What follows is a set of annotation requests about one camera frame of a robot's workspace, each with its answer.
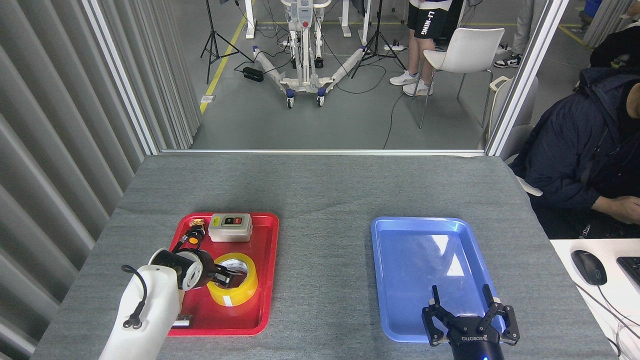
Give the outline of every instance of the light stand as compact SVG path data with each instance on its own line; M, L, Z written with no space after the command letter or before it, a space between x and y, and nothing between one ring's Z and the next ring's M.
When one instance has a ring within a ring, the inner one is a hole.
M233 55L233 54L241 53L250 62L253 63L254 61L251 58L249 58L249 56L245 55L242 51L240 51L240 49L238 49L233 44L231 44L222 35L220 35L216 31L216 29L214 29L214 27L213 27L213 19L211 18L211 7L209 6L209 0L205 0L205 1L207 3L207 13L209 14L209 25L211 25L211 33L209 34L209 38L207 39L207 43L204 44L204 49L202 49L202 53L200 54L200 58L202 59L202 56L204 55L205 51L209 53L209 68L207 69L207 84L208 84L209 83L209 74L211 73L211 64L216 62L216 60L222 59L224 57L227 57L227 56L230 56L230 55ZM234 51L233 53L220 55L220 52L218 51L218 42L216 41L216 37L221 38L224 42L229 44L236 51Z
M365 48L365 51L362 53L362 58L360 59L360 61L358 61L358 65L356 65L355 70L353 71L353 74L351 75L351 79L353 79L353 77L356 76L356 72L358 72L358 69L360 68L360 64L362 64L363 61L367 61L367 60L369 60L371 58L375 58L375 57L397 59L398 62L400 63L400 66L403 68L403 70L406 70L406 67L404 67L404 64L402 64L402 61L400 61L400 59L398 58L398 55L394 51L394 48L389 44L389 42L387 41L385 36L382 35L382 33L380 32L380 17L381 17L381 14L382 14L382 0L380 0L380 4L378 5L378 12L376 13L376 16L378 17L378 24L376 25L376 31L373 33L373 36L367 42L367 47ZM379 38L382 38L382 40L384 40L384 42L387 45L387 47L391 50L392 55L389 55L388 53L387 54L380 54L378 52L378 39Z

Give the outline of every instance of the black mouse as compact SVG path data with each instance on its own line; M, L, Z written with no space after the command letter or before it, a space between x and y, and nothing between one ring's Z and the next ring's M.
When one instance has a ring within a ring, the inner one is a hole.
M584 280L591 285L604 285L607 283L607 273L602 262L588 251L576 250L571 253L571 258L578 272Z

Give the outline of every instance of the white chair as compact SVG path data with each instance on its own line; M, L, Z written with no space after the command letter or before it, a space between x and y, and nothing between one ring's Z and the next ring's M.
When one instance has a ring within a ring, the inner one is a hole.
M460 90L465 82L468 72L487 71L489 72L489 82L493 81L493 73L490 67L495 57L495 50L500 44L504 29L467 29L458 28L453 33L447 51L425 50L424 57L432 64L435 72L447 71L462 75L460 89L456 99L460 99ZM484 102L484 113L481 126L484 127L484 118L489 104L489 89L487 89L486 100ZM425 96L424 108L420 119L420 128L424 122L424 114L427 108L429 94Z
M484 131L480 144L478 144L478 147L480 149L484 149L487 141L497 127L500 112L502 111L502 108L507 101L507 94L509 92L509 89L511 88L512 83L513 78L509 79L506 76L501 76L489 84L490 89L495 91L495 96L493 97L491 115L489 116L489 124ZM513 161L512 157L520 152L522 146L529 137L529 133L531 132L531 130L533 130L533 125L531 124L531 115L533 114L533 104L536 101L537 93L538 78L534 77L533 82L531 83L531 87L529 88L529 92L524 99L524 103L522 104L518 115L516 115L516 120L513 123L511 131L509 132L509 136L507 136L507 141L502 147L502 151L500 152L500 158L506 163L510 163L511 161ZM542 191L529 185L521 177L516 176L516 178L527 193L530 193L533 196L542 195Z

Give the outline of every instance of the keyboard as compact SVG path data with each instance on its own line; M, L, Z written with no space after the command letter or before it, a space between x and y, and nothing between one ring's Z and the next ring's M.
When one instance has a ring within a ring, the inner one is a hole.
M631 279L640 286L640 256L621 256L617 259L618 264L622 267Z

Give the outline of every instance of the packing tape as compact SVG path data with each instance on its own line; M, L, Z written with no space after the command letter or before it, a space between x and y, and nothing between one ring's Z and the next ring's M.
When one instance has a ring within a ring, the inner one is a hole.
M246 278L237 288L221 288L215 282L207 283L213 301L222 306L238 306L249 300L258 289L258 275L255 264L247 255L240 252L229 252L214 260L216 264L231 270L246 272Z

